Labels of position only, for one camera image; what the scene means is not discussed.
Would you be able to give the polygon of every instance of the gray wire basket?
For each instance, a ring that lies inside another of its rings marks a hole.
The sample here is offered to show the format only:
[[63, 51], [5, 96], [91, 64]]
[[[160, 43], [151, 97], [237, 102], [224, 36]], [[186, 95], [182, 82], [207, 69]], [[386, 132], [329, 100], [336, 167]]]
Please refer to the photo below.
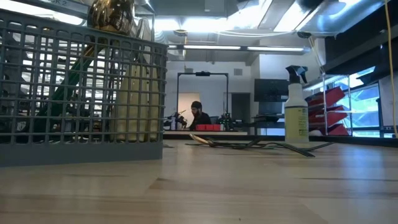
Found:
[[161, 157], [166, 45], [5, 10], [0, 37], [1, 149]]

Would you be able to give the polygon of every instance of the table surface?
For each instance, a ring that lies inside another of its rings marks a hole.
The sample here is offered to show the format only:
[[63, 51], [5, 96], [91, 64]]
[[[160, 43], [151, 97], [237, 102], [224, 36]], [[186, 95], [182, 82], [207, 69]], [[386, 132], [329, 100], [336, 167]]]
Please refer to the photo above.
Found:
[[0, 223], [398, 223], [398, 149], [165, 141], [161, 161], [0, 169]]
[[165, 131], [163, 134], [182, 134], [182, 135], [188, 135], [188, 134], [206, 134], [206, 135], [248, 135], [247, 132], [245, 131]]

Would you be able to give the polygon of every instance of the white spray bottle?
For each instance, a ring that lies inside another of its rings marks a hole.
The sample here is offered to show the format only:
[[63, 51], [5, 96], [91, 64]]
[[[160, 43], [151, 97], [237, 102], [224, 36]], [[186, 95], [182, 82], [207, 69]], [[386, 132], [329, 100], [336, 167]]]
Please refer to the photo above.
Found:
[[308, 138], [308, 103], [303, 98], [300, 77], [307, 83], [307, 67], [291, 65], [289, 72], [289, 99], [285, 103], [285, 141], [287, 143], [306, 143]]

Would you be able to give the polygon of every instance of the man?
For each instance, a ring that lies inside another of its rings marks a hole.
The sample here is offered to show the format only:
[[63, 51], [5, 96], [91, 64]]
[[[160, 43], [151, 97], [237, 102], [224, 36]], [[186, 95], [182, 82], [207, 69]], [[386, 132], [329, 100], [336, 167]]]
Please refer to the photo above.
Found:
[[191, 112], [193, 114], [193, 122], [189, 127], [189, 130], [196, 130], [198, 124], [211, 124], [210, 117], [201, 110], [201, 103], [194, 101], [191, 105]]

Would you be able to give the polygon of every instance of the plastic crate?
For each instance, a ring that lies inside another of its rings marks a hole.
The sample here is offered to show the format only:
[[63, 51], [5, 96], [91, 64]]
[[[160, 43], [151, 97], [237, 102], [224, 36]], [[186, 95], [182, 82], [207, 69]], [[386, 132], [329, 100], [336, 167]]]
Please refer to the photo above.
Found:
[[1, 9], [0, 37], [0, 166], [162, 157], [166, 45]]

